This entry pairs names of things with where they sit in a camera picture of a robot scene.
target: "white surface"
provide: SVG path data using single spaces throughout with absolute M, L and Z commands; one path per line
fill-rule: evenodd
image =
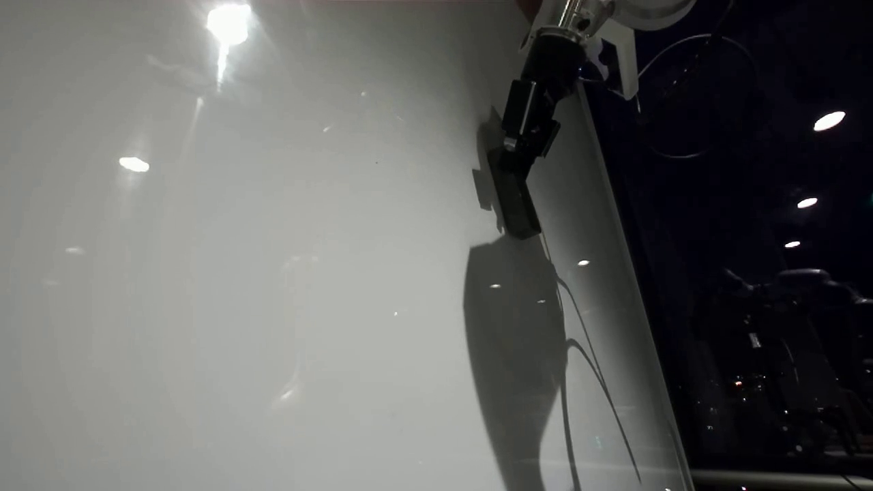
M 0 490 L 507 490 L 465 275 L 499 239 L 471 169 L 521 14 L 263 0 L 223 53 L 209 9 L 0 3 Z M 676 491 L 673 421 L 582 116 L 563 110 L 533 188 L 645 480 L 571 355 L 578 473 L 597 491 Z M 523 263 L 490 267 L 495 295 L 534 295 Z M 544 483 L 568 490 L 559 404 L 544 431 Z

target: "light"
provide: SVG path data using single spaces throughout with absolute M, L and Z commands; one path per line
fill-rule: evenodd
M 815 207 L 815 205 L 818 205 L 815 198 L 804 198 L 804 200 L 797 202 L 797 210 L 808 210 L 808 207 Z
M 208 31 L 223 50 L 240 48 L 248 41 L 252 31 L 252 5 L 248 3 L 223 3 L 208 14 Z
M 229 48 L 218 48 L 218 63 L 215 63 L 215 79 L 218 79 L 218 85 L 223 83 L 223 78 L 226 78 L 226 59 L 229 59 Z
M 826 112 L 825 117 L 815 120 L 814 132 L 830 132 L 847 120 L 847 112 Z
M 289 410 L 301 401 L 301 385 L 289 383 L 272 401 L 272 410 Z
M 148 162 L 143 162 L 140 155 L 122 155 L 117 160 L 119 169 L 133 172 L 133 175 L 145 175 L 152 166 Z

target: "black mount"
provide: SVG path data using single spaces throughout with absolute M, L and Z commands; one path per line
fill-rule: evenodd
M 559 132 L 556 104 L 589 79 L 586 54 L 572 37 L 540 31 L 521 79 L 512 83 L 503 117 L 503 149 L 490 162 L 497 200 L 512 239 L 540 233 L 540 220 L 526 191 L 526 175 L 544 160 Z

